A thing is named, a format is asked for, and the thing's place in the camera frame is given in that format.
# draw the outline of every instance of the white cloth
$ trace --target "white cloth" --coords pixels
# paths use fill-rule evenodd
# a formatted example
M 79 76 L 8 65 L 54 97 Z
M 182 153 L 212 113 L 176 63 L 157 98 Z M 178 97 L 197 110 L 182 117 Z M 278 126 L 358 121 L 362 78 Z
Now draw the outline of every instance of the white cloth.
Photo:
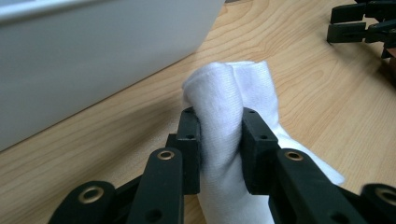
M 250 195 L 237 151 L 243 107 L 256 110 L 282 148 L 307 153 L 334 184 L 344 178 L 279 124 L 275 86 L 267 63 L 211 63 L 183 84 L 185 107 L 193 106 L 201 124 L 202 170 L 198 199 L 209 224 L 273 223 L 267 196 Z

